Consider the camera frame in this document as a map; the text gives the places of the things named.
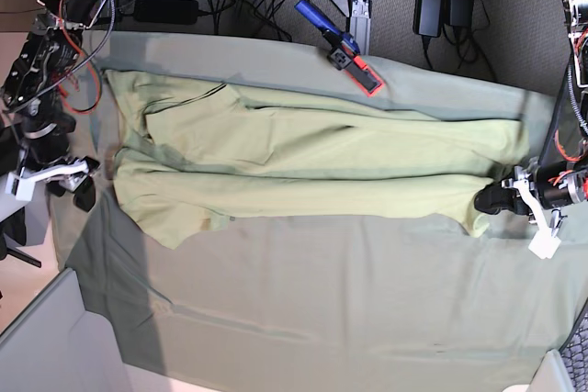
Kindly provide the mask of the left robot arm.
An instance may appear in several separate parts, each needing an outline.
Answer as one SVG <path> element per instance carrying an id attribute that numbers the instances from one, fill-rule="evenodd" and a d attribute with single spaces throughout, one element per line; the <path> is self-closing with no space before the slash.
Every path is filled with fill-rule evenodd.
<path id="1" fill-rule="evenodd" d="M 570 57 L 549 121 L 539 126 L 542 145 L 525 165 L 516 165 L 504 179 L 475 196 L 474 207 L 482 213 L 530 216 L 533 203 L 542 212 L 587 200 L 587 0 L 561 2 Z M 566 151 L 560 139 L 566 106 L 580 135 L 575 152 Z"/>

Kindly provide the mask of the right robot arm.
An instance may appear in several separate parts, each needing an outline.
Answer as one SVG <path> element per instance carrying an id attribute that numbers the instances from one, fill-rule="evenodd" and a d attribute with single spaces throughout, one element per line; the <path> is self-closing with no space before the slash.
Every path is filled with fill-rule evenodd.
<path id="1" fill-rule="evenodd" d="M 1 174 L 2 218 L 31 202 L 39 185 L 47 185 L 56 196 L 72 194 L 74 204 L 83 211 L 89 211 L 96 200 L 93 176 L 100 163 L 72 156 L 68 139 L 76 116 L 88 115 L 96 106 L 73 107 L 62 86 L 87 69 L 96 96 L 102 95 L 94 58 L 106 42 L 84 50 L 83 34 L 103 11 L 116 16 L 116 0 L 37 2 L 42 10 L 1 86 L 1 125 L 17 144 L 14 170 Z"/>

